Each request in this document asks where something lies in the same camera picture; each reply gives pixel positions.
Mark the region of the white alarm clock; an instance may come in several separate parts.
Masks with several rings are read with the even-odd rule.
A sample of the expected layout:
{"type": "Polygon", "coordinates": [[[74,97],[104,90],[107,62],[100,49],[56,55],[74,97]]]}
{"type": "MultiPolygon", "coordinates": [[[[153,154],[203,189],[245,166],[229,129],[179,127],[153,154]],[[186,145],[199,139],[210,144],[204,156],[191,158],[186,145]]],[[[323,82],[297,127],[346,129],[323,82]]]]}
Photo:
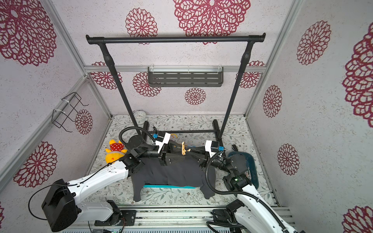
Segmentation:
{"type": "Polygon", "coordinates": [[[143,110],[136,110],[133,114],[138,125],[143,125],[148,119],[146,112],[143,110]]]}

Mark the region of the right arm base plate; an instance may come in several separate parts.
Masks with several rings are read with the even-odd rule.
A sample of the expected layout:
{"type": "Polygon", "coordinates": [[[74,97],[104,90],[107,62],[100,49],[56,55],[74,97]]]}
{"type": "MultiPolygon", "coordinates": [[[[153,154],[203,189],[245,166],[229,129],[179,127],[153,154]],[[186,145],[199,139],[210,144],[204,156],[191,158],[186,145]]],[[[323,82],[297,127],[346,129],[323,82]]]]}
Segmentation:
{"type": "Polygon", "coordinates": [[[213,215],[213,221],[215,223],[239,225],[235,217],[236,210],[213,209],[211,213],[213,215]]]}

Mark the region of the yellow plush toy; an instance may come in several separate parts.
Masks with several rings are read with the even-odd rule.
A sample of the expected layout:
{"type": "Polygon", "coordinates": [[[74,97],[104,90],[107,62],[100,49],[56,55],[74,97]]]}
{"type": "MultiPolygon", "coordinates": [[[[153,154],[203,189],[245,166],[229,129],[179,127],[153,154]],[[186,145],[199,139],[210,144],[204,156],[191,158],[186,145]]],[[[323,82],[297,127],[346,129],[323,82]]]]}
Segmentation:
{"type": "Polygon", "coordinates": [[[105,157],[105,161],[109,163],[113,163],[119,160],[127,153],[127,149],[125,146],[120,142],[116,142],[115,140],[110,140],[109,148],[105,150],[107,155],[105,157]]]}

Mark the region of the black clothes rack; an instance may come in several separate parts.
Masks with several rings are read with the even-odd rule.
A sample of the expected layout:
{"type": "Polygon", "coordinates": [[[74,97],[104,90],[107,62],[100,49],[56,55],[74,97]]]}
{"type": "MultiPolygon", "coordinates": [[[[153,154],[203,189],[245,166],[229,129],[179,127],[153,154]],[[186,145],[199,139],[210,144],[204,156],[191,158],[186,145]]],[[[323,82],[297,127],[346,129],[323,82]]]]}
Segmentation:
{"type": "Polygon", "coordinates": [[[222,143],[222,136],[227,124],[229,115],[231,113],[233,103],[235,101],[240,82],[243,73],[250,61],[253,46],[256,42],[264,42],[266,34],[262,35],[249,35],[249,36],[226,36],[226,37],[90,37],[86,35],[86,40],[90,45],[98,45],[103,54],[106,66],[108,67],[110,74],[113,76],[115,84],[118,88],[120,96],[129,113],[130,119],[134,126],[138,127],[137,121],[135,119],[134,113],[127,99],[123,86],[119,80],[118,72],[115,67],[114,59],[112,58],[110,52],[108,51],[107,44],[129,44],[129,43],[188,43],[188,42],[247,42],[246,49],[241,58],[241,64],[239,67],[238,77],[236,79],[231,98],[229,101],[228,108],[226,110],[222,126],[219,127],[216,120],[213,121],[213,130],[205,130],[205,133],[214,133],[215,139],[222,143]]]}

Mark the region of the black wall shelf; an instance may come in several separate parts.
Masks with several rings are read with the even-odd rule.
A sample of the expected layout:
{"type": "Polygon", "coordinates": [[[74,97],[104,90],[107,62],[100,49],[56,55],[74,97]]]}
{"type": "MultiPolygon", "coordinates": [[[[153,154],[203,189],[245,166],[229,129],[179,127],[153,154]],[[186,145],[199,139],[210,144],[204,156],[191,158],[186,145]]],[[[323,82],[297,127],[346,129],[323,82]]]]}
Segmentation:
{"type": "Polygon", "coordinates": [[[148,84],[151,87],[221,87],[223,68],[212,70],[165,70],[148,68],[148,84]]]}

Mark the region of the beige clothespin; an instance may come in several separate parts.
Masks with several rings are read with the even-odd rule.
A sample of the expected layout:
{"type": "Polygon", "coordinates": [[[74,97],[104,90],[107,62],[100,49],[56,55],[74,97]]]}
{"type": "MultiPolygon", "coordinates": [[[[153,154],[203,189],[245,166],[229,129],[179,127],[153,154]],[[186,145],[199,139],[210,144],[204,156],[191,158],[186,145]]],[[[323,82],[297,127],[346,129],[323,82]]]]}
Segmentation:
{"type": "Polygon", "coordinates": [[[182,147],[181,147],[181,153],[182,153],[182,155],[185,156],[186,153],[190,152],[190,151],[191,151],[191,149],[187,149],[185,143],[182,142],[182,147]]]}

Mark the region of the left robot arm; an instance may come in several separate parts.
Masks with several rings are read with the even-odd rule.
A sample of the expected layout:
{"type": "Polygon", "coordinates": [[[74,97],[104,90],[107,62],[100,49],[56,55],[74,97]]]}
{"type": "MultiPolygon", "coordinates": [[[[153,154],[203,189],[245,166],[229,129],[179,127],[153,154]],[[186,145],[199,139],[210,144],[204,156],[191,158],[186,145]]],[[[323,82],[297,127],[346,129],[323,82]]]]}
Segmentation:
{"type": "Polygon", "coordinates": [[[91,175],[70,182],[60,179],[49,186],[41,208],[52,232],[61,232],[76,222],[97,221],[104,225],[122,222],[123,213],[113,200],[87,203],[85,199],[112,183],[139,173],[145,168],[145,158],[154,158],[156,165],[169,165],[172,155],[185,158],[190,151],[184,143],[173,141],[169,133],[146,134],[151,144],[141,135],[132,136],[126,142],[120,133],[119,143],[126,152],[120,151],[118,157],[111,156],[103,168],[91,175]]]}

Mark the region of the dark teal clothespin bin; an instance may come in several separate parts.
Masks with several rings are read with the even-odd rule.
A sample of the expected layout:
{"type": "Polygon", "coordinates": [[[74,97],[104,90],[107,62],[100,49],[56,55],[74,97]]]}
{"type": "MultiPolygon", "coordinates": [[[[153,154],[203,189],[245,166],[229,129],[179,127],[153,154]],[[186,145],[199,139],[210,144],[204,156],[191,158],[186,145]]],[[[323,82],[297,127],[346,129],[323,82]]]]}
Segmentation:
{"type": "Polygon", "coordinates": [[[258,174],[257,174],[257,169],[255,165],[255,160],[254,157],[246,152],[240,152],[240,151],[231,151],[228,154],[228,157],[231,158],[232,156],[237,156],[237,155],[242,155],[245,158],[245,174],[247,177],[251,180],[252,184],[256,189],[259,188],[259,179],[258,179],[258,174]]]}

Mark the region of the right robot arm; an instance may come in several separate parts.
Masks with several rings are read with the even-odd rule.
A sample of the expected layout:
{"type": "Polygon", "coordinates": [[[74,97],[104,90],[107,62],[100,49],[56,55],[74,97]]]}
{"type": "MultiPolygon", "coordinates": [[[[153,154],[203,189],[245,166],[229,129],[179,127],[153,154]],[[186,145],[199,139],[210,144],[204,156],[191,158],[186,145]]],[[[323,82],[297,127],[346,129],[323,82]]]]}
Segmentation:
{"type": "Polygon", "coordinates": [[[206,222],[212,232],[217,232],[214,226],[232,229],[247,229],[251,233],[295,233],[296,229],[287,223],[278,213],[261,197],[257,191],[253,178],[256,171],[250,169],[248,159],[252,157],[232,152],[230,156],[223,156],[224,147],[218,146],[215,141],[207,141],[201,151],[198,148],[189,150],[198,155],[204,154],[205,180],[209,189],[219,195],[234,195],[236,199],[223,210],[213,211],[214,220],[206,222]],[[223,181],[225,191],[217,190],[209,179],[211,168],[217,168],[228,173],[223,181]]]}

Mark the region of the teal laundry basket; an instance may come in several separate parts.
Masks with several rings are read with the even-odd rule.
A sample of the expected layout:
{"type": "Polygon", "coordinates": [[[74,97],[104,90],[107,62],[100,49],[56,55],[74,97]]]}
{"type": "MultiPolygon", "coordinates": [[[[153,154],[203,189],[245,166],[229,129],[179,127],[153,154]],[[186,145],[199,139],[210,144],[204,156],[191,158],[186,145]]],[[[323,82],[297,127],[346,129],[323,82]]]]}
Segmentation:
{"type": "Polygon", "coordinates": [[[159,184],[146,184],[144,188],[174,188],[174,189],[196,189],[192,186],[173,186],[173,185],[159,185],[159,184]]]}

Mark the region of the dark grey t-shirt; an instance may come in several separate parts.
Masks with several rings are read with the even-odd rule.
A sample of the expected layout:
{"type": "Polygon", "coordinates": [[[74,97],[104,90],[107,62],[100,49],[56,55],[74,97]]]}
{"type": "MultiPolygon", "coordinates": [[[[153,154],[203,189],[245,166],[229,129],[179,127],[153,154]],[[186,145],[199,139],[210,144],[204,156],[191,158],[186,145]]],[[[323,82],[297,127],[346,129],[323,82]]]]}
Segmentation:
{"type": "Polygon", "coordinates": [[[160,165],[157,158],[141,158],[141,161],[144,165],[131,175],[135,202],[141,201],[140,192],[146,184],[198,187],[206,199],[215,195],[206,183],[206,169],[191,157],[167,166],[160,165]]]}

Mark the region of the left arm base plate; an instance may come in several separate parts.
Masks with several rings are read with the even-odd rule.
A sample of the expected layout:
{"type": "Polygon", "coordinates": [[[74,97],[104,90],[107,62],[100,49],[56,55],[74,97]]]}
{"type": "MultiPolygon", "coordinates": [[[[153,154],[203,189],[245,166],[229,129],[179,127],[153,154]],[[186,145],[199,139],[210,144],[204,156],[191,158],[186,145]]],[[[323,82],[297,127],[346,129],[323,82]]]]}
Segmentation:
{"type": "Polygon", "coordinates": [[[96,220],[94,226],[133,226],[135,223],[136,210],[121,210],[120,213],[114,213],[106,221],[96,220]]]}

